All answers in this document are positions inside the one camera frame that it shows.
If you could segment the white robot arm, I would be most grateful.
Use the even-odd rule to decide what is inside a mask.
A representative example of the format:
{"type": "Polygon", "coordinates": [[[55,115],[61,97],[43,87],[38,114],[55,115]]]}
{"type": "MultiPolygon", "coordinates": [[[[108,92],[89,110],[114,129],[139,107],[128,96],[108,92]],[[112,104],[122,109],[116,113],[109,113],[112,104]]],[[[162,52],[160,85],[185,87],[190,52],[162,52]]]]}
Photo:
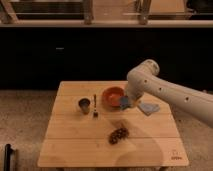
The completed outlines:
{"type": "Polygon", "coordinates": [[[125,94],[130,104],[149,93],[213,128],[213,95],[160,79],[159,71],[158,63],[147,59],[128,72],[125,94]]]}

